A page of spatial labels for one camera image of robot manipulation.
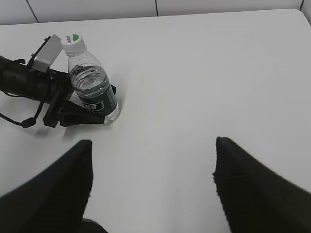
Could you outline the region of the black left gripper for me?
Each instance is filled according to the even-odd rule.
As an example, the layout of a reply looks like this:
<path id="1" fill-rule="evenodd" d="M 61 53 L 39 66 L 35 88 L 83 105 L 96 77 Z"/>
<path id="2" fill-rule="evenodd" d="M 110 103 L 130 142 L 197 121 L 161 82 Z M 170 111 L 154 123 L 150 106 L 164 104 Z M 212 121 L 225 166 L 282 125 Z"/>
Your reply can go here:
<path id="1" fill-rule="evenodd" d="M 104 116 L 81 107 L 68 99 L 72 95 L 72 86 L 68 73 L 48 70 L 48 97 L 49 107 L 43 117 L 43 123 L 48 127 L 75 126 L 83 124 L 104 124 Z M 110 85 L 110 96 L 116 95 L 116 87 Z"/>

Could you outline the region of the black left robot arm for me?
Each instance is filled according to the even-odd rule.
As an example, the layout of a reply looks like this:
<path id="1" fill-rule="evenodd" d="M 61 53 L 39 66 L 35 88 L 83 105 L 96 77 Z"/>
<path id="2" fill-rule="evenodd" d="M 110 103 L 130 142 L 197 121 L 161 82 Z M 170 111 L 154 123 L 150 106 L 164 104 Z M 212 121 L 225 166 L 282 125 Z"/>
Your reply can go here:
<path id="1" fill-rule="evenodd" d="M 33 117 L 15 121 L 4 114 L 1 118 L 23 128 L 36 124 L 44 104 L 48 109 L 43 124 L 54 128 L 83 124 L 107 124 L 116 118 L 116 88 L 105 70 L 91 63 L 76 64 L 69 73 L 47 69 L 38 71 L 23 59 L 0 59 L 0 90 L 12 98 L 39 102 Z"/>

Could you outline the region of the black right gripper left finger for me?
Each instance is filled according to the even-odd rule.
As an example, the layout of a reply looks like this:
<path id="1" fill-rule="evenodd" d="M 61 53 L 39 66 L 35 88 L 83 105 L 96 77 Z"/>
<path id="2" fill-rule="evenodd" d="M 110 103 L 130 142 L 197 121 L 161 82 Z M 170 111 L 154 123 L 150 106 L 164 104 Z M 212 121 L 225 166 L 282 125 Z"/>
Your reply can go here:
<path id="1" fill-rule="evenodd" d="M 77 233 L 93 185 L 92 142 L 81 140 L 0 198 L 2 233 Z"/>

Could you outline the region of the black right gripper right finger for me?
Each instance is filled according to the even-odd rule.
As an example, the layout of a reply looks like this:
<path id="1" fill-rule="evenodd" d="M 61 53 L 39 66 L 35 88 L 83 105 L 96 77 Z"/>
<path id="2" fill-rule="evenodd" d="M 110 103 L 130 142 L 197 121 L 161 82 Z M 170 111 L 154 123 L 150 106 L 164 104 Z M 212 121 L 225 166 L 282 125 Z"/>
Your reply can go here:
<path id="1" fill-rule="evenodd" d="M 309 233 L 311 194 L 228 137 L 216 139 L 214 183 L 232 233 Z"/>

